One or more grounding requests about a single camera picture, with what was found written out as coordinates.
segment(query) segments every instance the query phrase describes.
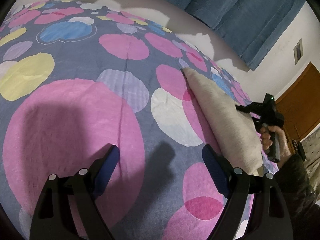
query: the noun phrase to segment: dark sleeve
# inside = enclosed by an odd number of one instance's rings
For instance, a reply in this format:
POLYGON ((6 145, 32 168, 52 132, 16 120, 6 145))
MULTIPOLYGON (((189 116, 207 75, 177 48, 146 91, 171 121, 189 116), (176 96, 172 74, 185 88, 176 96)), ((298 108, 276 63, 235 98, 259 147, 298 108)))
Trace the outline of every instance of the dark sleeve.
POLYGON ((294 239, 320 239, 320 207, 301 157, 293 155, 274 178, 290 213, 294 239))

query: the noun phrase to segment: person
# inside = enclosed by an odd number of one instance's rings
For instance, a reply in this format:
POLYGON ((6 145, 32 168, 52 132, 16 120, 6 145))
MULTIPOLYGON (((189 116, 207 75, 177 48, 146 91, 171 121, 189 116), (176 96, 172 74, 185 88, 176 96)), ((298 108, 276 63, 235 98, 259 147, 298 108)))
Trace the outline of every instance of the person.
MULTIPOLYGON (((268 130, 279 135, 281 160, 279 171, 274 174, 286 202, 293 229, 294 240, 320 239, 320 206, 316 203, 307 172, 299 154, 292 154, 288 148, 284 131, 277 126, 268 130)), ((272 145, 270 134, 265 127, 260 130, 264 150, 272 145)))

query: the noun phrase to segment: polka dot bedspread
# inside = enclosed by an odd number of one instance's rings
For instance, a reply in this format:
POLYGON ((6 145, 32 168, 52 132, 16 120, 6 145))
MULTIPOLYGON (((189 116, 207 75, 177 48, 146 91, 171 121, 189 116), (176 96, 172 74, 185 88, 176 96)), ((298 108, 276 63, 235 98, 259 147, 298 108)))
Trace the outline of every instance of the polka dot bedspread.
MULTIPOLYGON (((207 239, 226 199, 202 160, 220 151, 180 71, 213 79, 242 105, 240 84, 169 29, 82 2, 18 7, 0 28, 0 202, 29 238, 46 178, 120 161, 97 207, 116 239, 207 239)), ((263 154, 264 169, 276 167, 263 154)), ((248 197, 237 237, 243 235, 248 197)), ((85 230, 72 198, 77 231, 85 230)))

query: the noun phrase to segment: wooden door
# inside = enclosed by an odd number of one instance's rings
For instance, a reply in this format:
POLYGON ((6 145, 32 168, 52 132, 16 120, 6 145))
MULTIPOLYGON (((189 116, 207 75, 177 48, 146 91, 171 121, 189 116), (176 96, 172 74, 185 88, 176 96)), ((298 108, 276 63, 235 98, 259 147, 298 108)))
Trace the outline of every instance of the wooden door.
POLYGON ((289 142, 302 140, 320 123, 320 73, 311 62, 276 107, 284 115, 289 142))

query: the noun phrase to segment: hand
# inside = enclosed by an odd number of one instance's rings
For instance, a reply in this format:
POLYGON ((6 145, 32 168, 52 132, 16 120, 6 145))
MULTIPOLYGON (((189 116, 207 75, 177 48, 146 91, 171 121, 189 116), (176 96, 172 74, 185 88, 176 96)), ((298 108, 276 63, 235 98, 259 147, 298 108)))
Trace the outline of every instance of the hand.
MULTIPOLYGON (((270 132, 275 132, 279 136, 279 144, 280 144, 280 162, 277 163, 279 169, 285 164, 287 160, 290 159, 292 156, 288 144, 287 138, 285 137, 284 131, 278 126, 268 126, 268 130, 270 132)), ((263 150, 268 150, 269 147, 272 145, 272 141, 270 140, 270 134, 267 132, 265 127, 262 127, 260 130, 261 133, 261 143, 263 150)))

